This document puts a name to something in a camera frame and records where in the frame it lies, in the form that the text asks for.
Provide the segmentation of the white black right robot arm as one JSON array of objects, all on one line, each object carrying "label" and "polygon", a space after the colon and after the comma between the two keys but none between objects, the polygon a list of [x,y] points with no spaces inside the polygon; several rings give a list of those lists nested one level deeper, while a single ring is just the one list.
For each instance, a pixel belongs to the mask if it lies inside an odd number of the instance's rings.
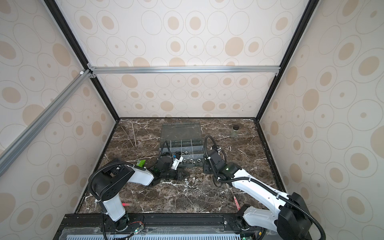
[{"label": "white black right robot arm", "polygon": [[229,162],[226,155],[220,155],[221,148],[216,142],[208,150],[209,140],[213,141],[214,138],[205,136],[203,149],[205,160],[214,176],[213,182],[241,190],[266,207],[266,210],[260,210],[245,206],[238,211],[246,228],[261,227],[271,230],[277,232],[283,240],[307,240],[311,226],[316,226],[320,239],[326,239],[324,228],[310,214],[301,195],[287,194],[256,179],[238,164]]}]

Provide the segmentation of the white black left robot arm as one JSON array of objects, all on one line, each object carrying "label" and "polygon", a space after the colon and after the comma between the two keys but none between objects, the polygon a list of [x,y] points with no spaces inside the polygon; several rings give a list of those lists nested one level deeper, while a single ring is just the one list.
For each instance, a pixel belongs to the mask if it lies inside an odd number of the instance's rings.
[{"label": "white black left robot arm", "polygon": [[171,150],[164,141],[157,161],[148,168],[114,159],[89,177],[88,190],[110,221],[125,224],[128,215],[119,195],[123,187],[127,183],[153,187],[162,180],[184,180],[188,174],[179,168],[185,159],[182,153]]}]

